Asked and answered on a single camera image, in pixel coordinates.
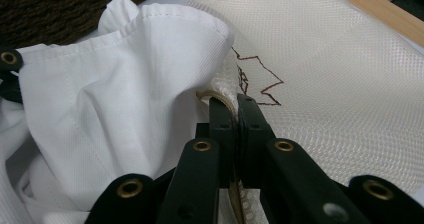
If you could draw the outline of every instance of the wooden edge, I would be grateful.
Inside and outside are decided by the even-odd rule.
[[[409,40],[424,47],[424,22],[387,0],[348,0]]]

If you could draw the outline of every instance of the brass grommet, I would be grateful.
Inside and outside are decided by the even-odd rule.
[[[18,58],[11,52],[3,52],[1,54],[1,60],[6,64],[13,65],[18,61]]]
[[[196,142],[193,144],[193,148],[196,151],[207,151],[211,149],[212,145],[209,142]]]
[[[294,146],[293,144],[289,143],[289,142],[285,142],[285,141],[277,141],[275,143],[275,148],[277,148],[280,151],[293,151]]]
[[[374,180],[365,181],[362,184],[362,187],[370,195],[384,201],[388,201],[390,199],[393,199],[394,197],[393,192],[389,188],[383,186],[382,184]]]
[[[137,196],[143,190],[143,184],[138,179],[129,179],[119,185],[117,194],[122,198]]]

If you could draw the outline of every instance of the embroidery stitching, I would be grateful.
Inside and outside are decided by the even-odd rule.
[[[264,89],[262,89],[260,91],[260,93],[262,95],[268,96],[273,102],[272,103],[259,102],[258,105],[281,106],[281,103],[277,99],[275,99],[274,96],[272,96],[267,91],[269,89],[275,87],[275,86],[278,86],[280,84],[283,84],[284,81],[281,80],[277,75],[275,75],[274,72],[272,72],[267,67],[265,67],[265,65],[262,63],[261,59],[259,58],[259,56],[241,57],[240,54],[233,47],[231,49],[233,49],[234,53],[236,53],[237,59],[240,60],[240,61],[251,60],[251,59],[258,60],[259,64],[261,64],[262,68],[265,69],[266,71],[268,71],[269,73],[271,73],[271,75],[273,75],[278,80],[278,82],[273,83],[273,84],[265,87]],[[239,86],[240,86],[243,94],[247,95],[247,90],[248,90],[248,87],[249,87],[249,79],[247,78],[246,73],[243,71],[243,69],[241,69],[241,67],[239,65],[237,65],[237,68],[238,68],[238,73],[239,73]]]

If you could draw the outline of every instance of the brown thread outline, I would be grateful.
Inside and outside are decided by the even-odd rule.
[[[272,72],[271,70],[269,70],[268,68],[265,67],[265,65],[262,63],[261,59],[259,58],[259,56],[250,56],[250,57],[241,57],[240,54],[234,49],[234,47],[232,47],[231,49],[233,49],[234,53],[236,53],[237,59],[240,61],[244,61],[244,60],[251,60],[251,59],[256,59],[258,60],[258,62],[261,64],[262,68],[264,68],[266,71],[268,71],[269,73],[271,73],[271,75],[273,75],[278,82],[269,85],[267,87],[265,87],[264,89],[261,90],[261,94],[262,95],[266,95],[268,96],[274,103],[265,103],[265,102],[259,102],[258,105],[266,105],[266,106],[281,106],[281,103],[275,99],[270,93],[268,93],[267,91],[277,85],[283,84],[284,81],[281,80],[277,75],[275,75],[274,72]],[[249,80],[247,79],[246,74],[243,72],[243,69],[241,69],[240,66],[238,66],[238,71],[239,71],[239,86],[241,88],[241,90],[243,91],[243,94],[247,95],[247,89],[249,87]]]

